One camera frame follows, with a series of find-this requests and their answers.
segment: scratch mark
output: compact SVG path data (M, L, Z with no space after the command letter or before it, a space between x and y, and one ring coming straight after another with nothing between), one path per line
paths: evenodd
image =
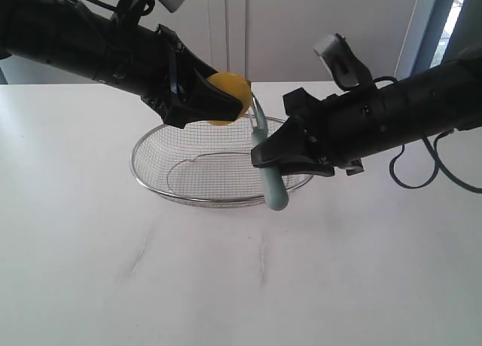
M263 234L261 235L261 244L259 246L259 261L260 261L260 277L261 277L261 288L266 284L266 241Z
M139 247L139 251L137 252L136 256L134 259L129 263L129 266L127 267L127 270L124 275L124 279L131 278L135 273L136 269L138 268L139 264L141 261L144 259L144 255L146 254L146 251L148 250L149 246L152 243L152 239L154 238L154 233L155 233L155 227L152 227L149 232L146 234L144 241L142 242L141 246Z

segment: lemon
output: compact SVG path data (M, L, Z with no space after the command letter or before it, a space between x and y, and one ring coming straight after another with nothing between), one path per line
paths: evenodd
M219 90L236 97L243 104L243 110L238 118L243 116L251 106L252 92L247 80L232 72L218 72L207 78L207 81ZM224 126L234 121L208 121L211 125Z

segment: white table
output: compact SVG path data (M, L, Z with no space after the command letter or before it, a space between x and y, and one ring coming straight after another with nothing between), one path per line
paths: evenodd
M300 85L255 92L283 117ZM443 176L399 188L390 151L313 180L281 213L183 207L130 173L159 123L101 85L0 87L1 345L482 344L480 197ZM481 134L441 144L479 184ZM431 171L410 145L400 177Z

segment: metal mesh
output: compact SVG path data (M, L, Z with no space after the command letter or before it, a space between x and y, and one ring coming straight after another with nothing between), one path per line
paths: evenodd
M282 122L268 118L270 133ZM227 126L206 122L184 130L161 125L147 133L133 150L131 166L149 190L182 204L200 207L244 207L262 204L259 171L251 164L252 127L244 117ZM306 175L284 176L294 190Z

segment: light blue handle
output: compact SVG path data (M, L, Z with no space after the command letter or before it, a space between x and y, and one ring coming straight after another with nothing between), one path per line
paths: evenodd
M253 129L252 142L254 146L260 144L266 138L267 130L262 128ZM259 169L259 172L266 205L276 211L285 209L288 206L289 197L278 167L266 167Z

